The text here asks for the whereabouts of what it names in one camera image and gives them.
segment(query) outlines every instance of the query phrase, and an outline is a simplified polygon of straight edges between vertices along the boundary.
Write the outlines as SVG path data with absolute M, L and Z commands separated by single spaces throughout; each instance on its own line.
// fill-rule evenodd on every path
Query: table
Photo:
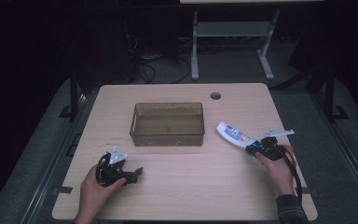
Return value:
M 181 4 L 232 4 L 232 3 L 287 3 L 287 2 L 317 2 L 323 0 L 180 0 Z M 193 48 L 191 52 L 191 77 L 198 80 L 199 66 L 197 57 L 197 39 L 202 36 L 264 36 L 265 43 L 257 50 L 257 57 L 263 67 L 266 79 L 272 80 L 275 76 L 267 60 L 267 51 L 274 33 L 280 10 L 275 10 L 269 21 L 198 21 L 198 12 L 194 12 L 193 21 Z
M 218 92 L 219 100 L 211 97 Z M 130 137 L 136 103 L 201 102 L 202 147 L 135 147 Z M 260 139 L 269 128 L 283 129 L 264 84 L 176 84 L 103 86 L 89 115 L 52 215 L 76 216 L 80 183 L 113 144 L 128 153 L 124 171 L 144 167 L 138 183 L 122 187 L 98 215 L 114 220 L 276 220 L 276 193 L 265 167 L 215 132 L 224 121 Z M 279 143 L 289 144 L 286 136 Z M 303 187 L 306 183 L 297 166 Z M 303 195 L 309 219 L 317 211 Z

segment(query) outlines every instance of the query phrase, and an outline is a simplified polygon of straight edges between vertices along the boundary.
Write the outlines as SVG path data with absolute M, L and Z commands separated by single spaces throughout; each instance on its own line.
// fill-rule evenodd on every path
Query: hand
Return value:
M 95 177 L 96 166 L 93 166 L 80 186 L 80 202 L 75 223 L 92 223 L 92 220 L 98 215 L 109 197 L 126 182 L 121 178 L 113 185 L 106 188 L 100 186 Z
M 296 167 L 296 161 L 292 160 L 293 148 L 291 146 L 283 147 L 288 151 L 286 152 L 287 158 Z M 293 188 L 293 174 L 284 159 L 272 161 L 258 152 L 255 153 L 255 156 L 267 167 L 269 178 L 272 180 L 279 196 L 284 194 L 295 194 Z

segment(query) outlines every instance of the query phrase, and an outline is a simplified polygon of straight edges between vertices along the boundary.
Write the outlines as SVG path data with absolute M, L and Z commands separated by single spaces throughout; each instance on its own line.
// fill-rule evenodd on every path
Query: transparent plastic container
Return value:
M 202 103 L 138 103 L 130 135 L 136 147 L 202 146 Z

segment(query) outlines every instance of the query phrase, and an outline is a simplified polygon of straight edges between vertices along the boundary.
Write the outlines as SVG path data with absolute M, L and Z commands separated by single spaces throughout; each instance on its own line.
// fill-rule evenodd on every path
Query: blue label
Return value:
M 229 125 L 226 126 L 225 133 L 228 134 L 228 136 L 234 138 L 237 141 L 239 141 L 241 139 L 241 137 L 243 136 L 242 132 L 239 132 L 239 131 L 233 129 Z
M 252 145 L 254 145 L 255 147 L 261 147 L 261 144 L 258 141 L 254 141 Z

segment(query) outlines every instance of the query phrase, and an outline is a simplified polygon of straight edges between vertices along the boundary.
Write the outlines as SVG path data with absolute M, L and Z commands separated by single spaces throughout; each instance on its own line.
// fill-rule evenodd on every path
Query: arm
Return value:
M 293 148 L 284 146 L 293 155 Z M 256 157 L 267 167 L 269 178 L 278 193 L 276 200 L 281 224 L 310 223 L 293 188 L 293 175 L 284 159 L 272 161 L 260 153 Z
M 102 187 L 95 177 L 96 166 L 93 166 L 80 186 L 79 210 L 75 224 L 90 224 L 108 201 L 109 197 L 126 182 L 121 178 L 109 187 Z

